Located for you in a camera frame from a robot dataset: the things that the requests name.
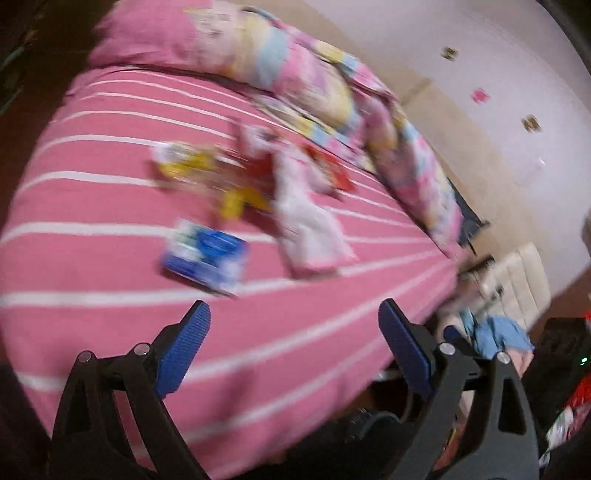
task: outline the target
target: red object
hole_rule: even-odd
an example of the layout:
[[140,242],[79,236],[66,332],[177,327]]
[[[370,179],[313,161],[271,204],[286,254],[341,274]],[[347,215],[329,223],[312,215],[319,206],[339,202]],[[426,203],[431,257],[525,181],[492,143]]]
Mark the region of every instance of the red object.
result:
[[351,192],[355,188],[337,157],[312,145],[306,145],[304,149],[319,165],[335,189]]
[[583,377],[577,389],[570,396],[567,405],[571,408],[575,408],[588,401],[591,401],[591,374],[587,374]]
[[487,102],[490,97],[491,96],[488,93],[486,93],[482,88],[477,88],[472,93],[472,100],[474,100],[479,105],[481,103]]

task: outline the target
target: white padded cushion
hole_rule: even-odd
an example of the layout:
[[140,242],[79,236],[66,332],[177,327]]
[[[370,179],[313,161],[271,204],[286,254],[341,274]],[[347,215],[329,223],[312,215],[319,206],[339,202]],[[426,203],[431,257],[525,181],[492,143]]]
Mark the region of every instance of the white padded cushion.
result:
[[501,301],[480,312],[477,320],[488,315],[503,315],[529,331],[550,305],[550,286],[533,243],[524,245],[491,266],[482,282],[502,286],[503,294]]

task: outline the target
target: pink sticker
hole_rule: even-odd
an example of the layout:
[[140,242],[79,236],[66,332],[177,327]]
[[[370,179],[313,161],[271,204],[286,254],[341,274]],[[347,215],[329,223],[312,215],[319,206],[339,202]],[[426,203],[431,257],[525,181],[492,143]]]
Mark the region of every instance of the pink sticker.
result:
[[480,87],[478,87],[476,90],[474,90],[474,92],[472,92],[472,100],[474,100],[479,105],[487,102],[490,97],[491,96]]

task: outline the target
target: bed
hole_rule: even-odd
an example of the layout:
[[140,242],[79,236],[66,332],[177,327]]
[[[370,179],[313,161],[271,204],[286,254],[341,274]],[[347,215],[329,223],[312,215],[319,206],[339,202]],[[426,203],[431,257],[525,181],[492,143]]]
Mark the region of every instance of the bed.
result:
[[202,299],[210,332],[165,404],[212,478],[234,475],[324,422],[391,360],[376,318],[383,299],[422,323],[452,292],[454,263],[373,175],[348,164],[355,191],[321,202],[356,263],[296,280],[272,225],[244,218],[228,227],[250,246],[236,298],[162,272],[177,218],[201,221],[206,208],[155,175],[150,147],[232,145],[236,119],[305,142],[215,82],[136,67],[82,74],[38,140],[0,239],[0,325],[49,432],[80,351],[120,355]]

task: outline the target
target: blue clothing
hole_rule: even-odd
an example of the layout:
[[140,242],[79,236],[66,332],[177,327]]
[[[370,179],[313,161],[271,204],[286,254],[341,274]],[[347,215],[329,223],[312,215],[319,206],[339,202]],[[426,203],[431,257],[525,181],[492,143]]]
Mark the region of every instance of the blue clothing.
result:
[[490,315],[482,322],[476,322],[472,312],[464,309],[460,312],[460,318],[472,340],[472,348],[483,358],[491,359],[507,347],[523,352],[534,349],[525,330],[508,317]]

